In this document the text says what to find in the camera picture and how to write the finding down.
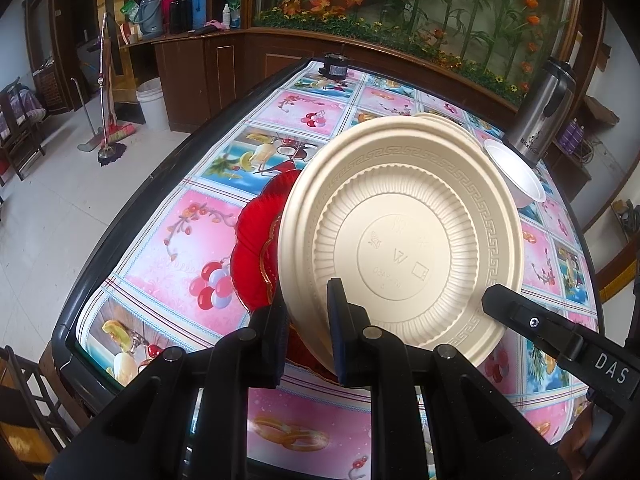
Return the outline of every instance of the wooden cabinet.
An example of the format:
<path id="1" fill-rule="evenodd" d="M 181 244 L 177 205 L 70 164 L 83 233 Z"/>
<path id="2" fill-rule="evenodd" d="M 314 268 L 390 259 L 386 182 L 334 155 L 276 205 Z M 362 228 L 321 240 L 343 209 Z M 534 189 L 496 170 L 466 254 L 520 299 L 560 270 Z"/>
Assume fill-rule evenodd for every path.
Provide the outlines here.
<path id="1" fill-rule="evenodd" d="M 169 127 L 178 132 L 195 131 L 211 117 L 204 40 L 158 43 L 156 61 Z"/>
<path id="2" fill-rule="evenodd" d="M 159 41 L 155 49 L 172 130 L 194 132 L 244 95 L 242 34 Z"/>
<path id="3" fill-rule="evenodd" d="M 250 53 L 245 60 L 250 87 L 300 58 L 340 52 L 355 66 L 428 88 L 501 130 L 507 129 L 515 117 L 516 107 L 505 99 L 461 75 L 397 50 L 304 30 L 252 27 L 244 33 L 244 48 Z"/>
<path id="4" fill-rule="evenodd" d="M 153 43 L 169 124 L 182 132 L 195 131 L 284 67 L 327 52 L 341 52 L 364 70 L 428 88 L 502 130 L 510 126 L 516 112 L 504 99 L 442 67 L 389 48 L 318 32 L 254 27 L 201 37 L 169 36 Z"/>

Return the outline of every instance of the white plastic bucket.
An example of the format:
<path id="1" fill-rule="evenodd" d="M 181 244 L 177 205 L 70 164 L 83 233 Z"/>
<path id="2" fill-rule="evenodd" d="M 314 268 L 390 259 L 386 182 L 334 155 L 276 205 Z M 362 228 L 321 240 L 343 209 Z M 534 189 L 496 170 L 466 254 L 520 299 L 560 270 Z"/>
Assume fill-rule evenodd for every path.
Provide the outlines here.
<path id="1" fill-rule="evenodd" d="M 150 79 L 136 89 L 136 96 L 146 124 L 153 130 L 168 130 L 169 117 L 166 114 L 160 78 Z"/>

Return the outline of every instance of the white wall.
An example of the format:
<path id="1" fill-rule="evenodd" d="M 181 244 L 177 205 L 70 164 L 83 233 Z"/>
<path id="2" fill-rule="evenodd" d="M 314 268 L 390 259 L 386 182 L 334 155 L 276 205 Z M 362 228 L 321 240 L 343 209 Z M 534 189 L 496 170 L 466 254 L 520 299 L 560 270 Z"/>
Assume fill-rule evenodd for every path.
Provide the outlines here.
<path id="1" fill-rule="evenodd" d="M 611 57 L 604 72 L 596 69 L 587 94 L 620 122 L 598 134 L 602 143 L 594 146 L 593 160 L 586 166 L 591 181 L 571 202 L 581 226 L 609 199 L 640 151 L 640 64 L 608 12 L 604 43 L 611 47 Z"/>
<path id="2" fill-rule="evenodd" d="M 629 283 L 613 298 L 602 305 L 604 333 L 608 339 L 624 346 L 634 312 L 634 284 Z"/>
<path id="3" fill-rule="evenodd" d="M 24 35 L 24 0 L 13 0 L 0 17 L 0 88 L 17 77 L 33 88 L 33 77 Z"/>

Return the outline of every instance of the beige plastic plate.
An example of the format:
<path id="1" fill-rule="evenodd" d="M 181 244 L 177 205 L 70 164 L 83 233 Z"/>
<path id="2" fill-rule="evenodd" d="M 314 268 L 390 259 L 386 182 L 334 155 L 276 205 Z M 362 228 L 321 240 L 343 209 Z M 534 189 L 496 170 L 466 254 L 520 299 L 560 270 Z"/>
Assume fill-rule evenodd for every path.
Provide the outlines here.
<path id="1" fill-rule="evenodd" d="M 482 312 L 484 290 L 520 290 L 520 221 L 502 177 L 452 121 L 388 117 L 329 142 L 287 200 L 278 272 L 292 322 L 334 371 L 326 284 L 405 343 L 456 346 L 473 364 L 503 325 Z"/>

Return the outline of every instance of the balloon illustration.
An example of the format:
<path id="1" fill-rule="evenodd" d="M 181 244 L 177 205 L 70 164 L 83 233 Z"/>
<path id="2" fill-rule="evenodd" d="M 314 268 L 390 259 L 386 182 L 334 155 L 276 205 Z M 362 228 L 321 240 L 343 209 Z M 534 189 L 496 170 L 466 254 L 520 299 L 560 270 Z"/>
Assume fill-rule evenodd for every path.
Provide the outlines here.
<path id="1" fill-rule="evenodd" d="M 189 285 L 189 294 L 195 296 L 196 298 L 200 294 L 200 291 L 207 286 L 206 280 L 203 280 L 201 276 L 194 278 Z"/>
<path id="2" fill-rule="evenodd" d="M 202 267 L 200 276 L 189 286 L 192 296 L 198 298 L 202 310 L 216 308 L 221 310 L 229 306 L 234 293 L 228 262 L 209 262 Z"/>

